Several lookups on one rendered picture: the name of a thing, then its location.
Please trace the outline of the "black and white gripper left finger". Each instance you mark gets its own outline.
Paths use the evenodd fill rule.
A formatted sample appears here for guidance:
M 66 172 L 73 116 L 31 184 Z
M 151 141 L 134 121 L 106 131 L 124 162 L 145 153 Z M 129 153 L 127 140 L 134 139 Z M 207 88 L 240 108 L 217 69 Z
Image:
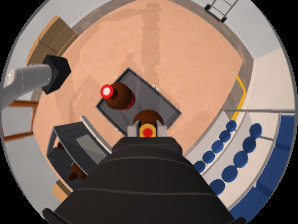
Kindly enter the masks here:
M 137 137 L 140 136 L 140 127 L 141 127 L 141 120 L 137 120 L 132 126 L 128 126 L 128 137 Z

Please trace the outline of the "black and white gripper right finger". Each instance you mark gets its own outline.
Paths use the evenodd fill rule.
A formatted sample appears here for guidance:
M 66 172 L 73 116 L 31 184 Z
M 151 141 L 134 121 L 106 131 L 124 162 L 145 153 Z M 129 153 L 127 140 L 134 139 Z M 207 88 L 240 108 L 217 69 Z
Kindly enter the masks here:
M 155 120 L 156 136 L 167 137 L 167 126 L 162 125 L 159 120 Z

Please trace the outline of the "dark grey divided crate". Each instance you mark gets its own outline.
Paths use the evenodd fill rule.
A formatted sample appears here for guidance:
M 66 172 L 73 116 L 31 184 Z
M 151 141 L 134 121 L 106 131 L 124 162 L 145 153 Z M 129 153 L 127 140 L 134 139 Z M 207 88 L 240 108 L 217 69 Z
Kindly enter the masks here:
M 53 148 L 56 137 L 64 150 Z M 53 126 L 46 157 L 62 180 L 74 190 L 84 179 L 76 178 L 73 182 L 68 179 L 72 165 L 76 163 L 88 175 L 109 154 L 81 121 Z

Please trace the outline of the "brown bottle with green band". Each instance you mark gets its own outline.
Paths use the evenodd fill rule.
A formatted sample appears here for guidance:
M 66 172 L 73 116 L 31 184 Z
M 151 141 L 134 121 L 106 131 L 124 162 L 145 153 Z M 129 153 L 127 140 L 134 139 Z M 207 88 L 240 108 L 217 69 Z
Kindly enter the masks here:
M 133 120 L 132 125 L 137 121 L 141 120 L 140 137 L 157 137 L 155 120 L 159 120 L 164 125 L 163 119 L 156 111 L 143 110 L 139 112 Z

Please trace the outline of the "brown glass bottle with red label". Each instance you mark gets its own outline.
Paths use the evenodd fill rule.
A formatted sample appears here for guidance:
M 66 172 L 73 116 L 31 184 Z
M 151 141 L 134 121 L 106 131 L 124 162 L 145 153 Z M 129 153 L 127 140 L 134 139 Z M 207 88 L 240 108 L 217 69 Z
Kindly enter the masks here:
M 134 93 L 123 83 L 106 84 L 101 88 L 101 96 L 106 104 L 114 110 L 130 109 L 135 103 Z

